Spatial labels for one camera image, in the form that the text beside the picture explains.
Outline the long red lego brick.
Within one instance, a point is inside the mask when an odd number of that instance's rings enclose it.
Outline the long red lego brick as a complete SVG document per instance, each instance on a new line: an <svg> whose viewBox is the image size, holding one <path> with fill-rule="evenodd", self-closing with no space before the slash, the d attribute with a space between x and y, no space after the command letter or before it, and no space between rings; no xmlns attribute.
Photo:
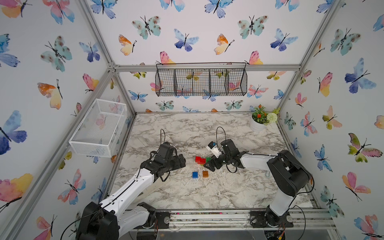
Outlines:
<svg viewBox="0 0 384 240"><path fill-rule="evenodd" d="M196 156L195 162L199 165L204 165L206 163L206 159Z"/></svg>

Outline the blue lego brick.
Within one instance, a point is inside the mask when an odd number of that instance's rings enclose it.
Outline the blue lego brick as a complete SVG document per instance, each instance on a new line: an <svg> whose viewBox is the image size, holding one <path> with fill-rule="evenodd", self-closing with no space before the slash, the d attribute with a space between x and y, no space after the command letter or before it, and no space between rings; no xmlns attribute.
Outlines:
<svg viewBox="0 0 384 240"><path fill-rule="evenodd" d="M193 179L197 179L199 176L198 176L198 172L193 172L193 175L192 175L192 178Z"/></svg>

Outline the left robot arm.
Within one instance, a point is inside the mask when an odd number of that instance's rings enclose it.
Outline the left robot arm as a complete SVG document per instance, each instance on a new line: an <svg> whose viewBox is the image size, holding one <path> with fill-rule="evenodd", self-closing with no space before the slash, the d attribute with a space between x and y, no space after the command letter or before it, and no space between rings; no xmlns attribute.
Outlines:
<svg viewBox="0 0 384 240"><path fill-rule="evenodd" d="M78 220L77 240L117 240L138 227L158 229L156 209L139 203L129 206L146 188L160 179L165 182L170 172L184 168L186 159L175 147L164 142L141 163L138 171L115 193L96 204L89 203Z"/></svg>

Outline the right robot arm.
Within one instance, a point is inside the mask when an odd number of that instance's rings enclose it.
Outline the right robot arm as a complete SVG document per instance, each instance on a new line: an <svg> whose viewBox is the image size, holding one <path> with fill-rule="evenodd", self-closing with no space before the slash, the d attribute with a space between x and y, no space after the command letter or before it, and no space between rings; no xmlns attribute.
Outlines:
<svg viewBox="0 0 384 240"><path fill-rule="evenodd" d="M204 167L214 172L222 166L233 166L238 169L257 169L269 171L277 186L278 192L267 212L273 217L283 216L290 208L299 191L310 181L311 174L289 151L266 155L239 151L231 139L221 143L219 148L215 142L207 145L213 156Z"/></svg>

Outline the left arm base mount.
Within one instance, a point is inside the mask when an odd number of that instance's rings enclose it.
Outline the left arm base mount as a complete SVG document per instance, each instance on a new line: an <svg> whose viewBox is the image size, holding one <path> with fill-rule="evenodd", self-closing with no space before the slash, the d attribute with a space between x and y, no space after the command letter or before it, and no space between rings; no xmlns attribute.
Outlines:
<svg viewBox="0 0 384 240"><path fill-rule="evenodd" d="M159 211L147 203L139 203L137 208L148 213L148 217L143 225L138 225L135 230L142 229L168 229L171 221L170 212Z"/></svg>

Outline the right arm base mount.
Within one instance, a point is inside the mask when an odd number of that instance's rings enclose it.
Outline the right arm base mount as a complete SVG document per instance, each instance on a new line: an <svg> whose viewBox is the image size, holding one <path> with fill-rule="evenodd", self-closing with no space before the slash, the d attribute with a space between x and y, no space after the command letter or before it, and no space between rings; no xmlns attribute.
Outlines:
<svg viewBox="0 0 384 240"><path fill-rule="evenodd" d="M277 216L272 211L251 211L250 225L253 228L294 227L293 218L289 212L284 213L282 216Z"/></svg>

